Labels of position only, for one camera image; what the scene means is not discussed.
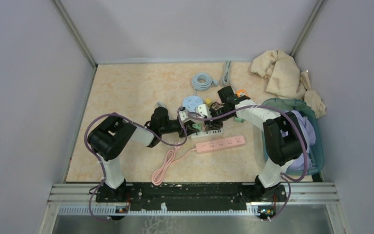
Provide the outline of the yellow plug adapter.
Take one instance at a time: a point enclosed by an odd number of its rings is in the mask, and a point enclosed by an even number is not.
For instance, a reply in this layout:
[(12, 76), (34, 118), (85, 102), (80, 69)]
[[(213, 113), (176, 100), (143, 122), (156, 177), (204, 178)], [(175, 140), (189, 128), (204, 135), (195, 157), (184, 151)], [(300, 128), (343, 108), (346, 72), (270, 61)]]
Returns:
[(204, 100), (204, 103), (207, 105), (207, 106), (211, 106), (211, 104), (213, 103), (212, 100), (210, 98), (206, 98)]

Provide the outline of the round blue socket hub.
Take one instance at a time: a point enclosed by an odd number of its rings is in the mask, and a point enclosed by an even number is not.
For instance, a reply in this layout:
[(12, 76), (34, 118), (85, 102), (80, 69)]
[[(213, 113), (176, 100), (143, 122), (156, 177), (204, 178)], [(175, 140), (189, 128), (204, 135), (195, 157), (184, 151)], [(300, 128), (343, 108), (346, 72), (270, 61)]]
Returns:
[(189, 112), (196, 112), (196, 108), (202, 105), (203, 100), (196, 95), (188, 96), (182, 101), (182, 106)]

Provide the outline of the green plug adapter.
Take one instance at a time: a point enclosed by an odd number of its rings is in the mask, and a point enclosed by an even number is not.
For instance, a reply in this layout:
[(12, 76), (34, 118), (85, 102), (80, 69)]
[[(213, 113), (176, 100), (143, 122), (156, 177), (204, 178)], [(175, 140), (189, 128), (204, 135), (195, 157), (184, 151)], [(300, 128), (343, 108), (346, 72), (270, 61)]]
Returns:
[(197, 129), (199, 132), (201, 132), (201, 131), (203, 130), (203, 126), (202, 126), (201, 123), (193, 123), (193, 124), (192, 124), (192, 127), (193, 127), (194, 129)]
[(239, 118), (239, 117), (234, 117), (234, 121), (235, 121), (235, 122), (238, 122), (238, 123), (244, 123), (244, 122), (245, 122), (244, 119)]

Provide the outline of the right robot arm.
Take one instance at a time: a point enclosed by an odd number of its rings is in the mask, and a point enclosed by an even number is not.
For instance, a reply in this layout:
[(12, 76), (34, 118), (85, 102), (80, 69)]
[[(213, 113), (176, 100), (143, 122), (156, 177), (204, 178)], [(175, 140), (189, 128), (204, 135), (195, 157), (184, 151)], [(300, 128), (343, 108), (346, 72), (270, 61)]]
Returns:
[(303, 157), (304, 166), (296, 181), (306, 176), (309, 143), (293, 112), (257, 104), (245, 94), (234, 93), (231, 86), (220, 89), (218, 95), (221, 101), (219, 108), (199, 106), (188, 116), (203, 121), (207, 127), (221, 127), (224, 121), (238, 117), (263, 132), (268, 160), (255, 180), (257, 199), (267, 201), (272, 197), (274, 187), (280, 184), (289, 166), (300, 156)]

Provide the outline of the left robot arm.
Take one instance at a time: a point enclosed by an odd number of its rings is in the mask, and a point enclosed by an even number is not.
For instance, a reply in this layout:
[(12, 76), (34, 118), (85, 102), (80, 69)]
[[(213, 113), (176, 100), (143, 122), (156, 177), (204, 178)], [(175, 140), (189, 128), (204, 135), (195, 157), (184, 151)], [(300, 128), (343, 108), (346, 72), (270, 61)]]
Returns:
[(170, 119), (168, 109), (155, 108), (150, 120), (144, 125), (136, 123), (117, 113), (104, 114), (95, 119), (101, 123), (88, 126), (84, 133), (86, 148), (101, 164), (101, 182), (108, 186), (107, 195), (115, 202), (122, 201), (127, 194), (119, 155), (130, 141), (153, 148), (162, 141), (162, 135), (177, 133), (182, 139), (199, 132), (194, 122), (188, 120), (184, 107), (177, 111), (176, 119)]

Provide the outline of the pink power strip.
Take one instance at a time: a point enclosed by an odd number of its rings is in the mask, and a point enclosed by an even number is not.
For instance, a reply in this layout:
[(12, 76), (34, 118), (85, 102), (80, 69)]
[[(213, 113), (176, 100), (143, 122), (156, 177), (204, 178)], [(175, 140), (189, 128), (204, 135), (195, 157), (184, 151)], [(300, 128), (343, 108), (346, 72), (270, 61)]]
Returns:
[(217, 139), (195, 144), (195, 151), (198, 154), (212, 153), (237, 147), (242, 147), (246, 144), (243, 136), (233, 136), (223, 139)]

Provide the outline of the white usb charger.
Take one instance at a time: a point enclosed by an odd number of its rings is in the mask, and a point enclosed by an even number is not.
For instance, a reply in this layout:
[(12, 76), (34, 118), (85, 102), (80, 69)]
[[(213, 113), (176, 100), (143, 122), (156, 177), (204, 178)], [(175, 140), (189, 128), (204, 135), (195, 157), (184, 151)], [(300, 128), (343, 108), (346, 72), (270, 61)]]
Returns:
[(221, 135), (223, 134), (224, 131), (223, 129), (217, 129), (217, 130), (209, 130), (209, 131), (201, 131), (197, 133), (193, 133), (190, 135), (191, 139), (198, 139), (198, 138), (203, 138), (203, 137), (212, 137), (216, 135)]

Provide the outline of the orange power strip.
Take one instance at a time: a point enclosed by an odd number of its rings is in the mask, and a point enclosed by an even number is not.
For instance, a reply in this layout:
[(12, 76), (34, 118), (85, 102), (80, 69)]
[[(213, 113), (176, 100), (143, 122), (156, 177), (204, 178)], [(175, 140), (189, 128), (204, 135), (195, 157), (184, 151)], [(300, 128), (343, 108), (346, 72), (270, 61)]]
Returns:
[(250, 99), (250, 97), (247, 95), (247, 92), (244, 89), (237, 90), (236, 96), (239, 99)]

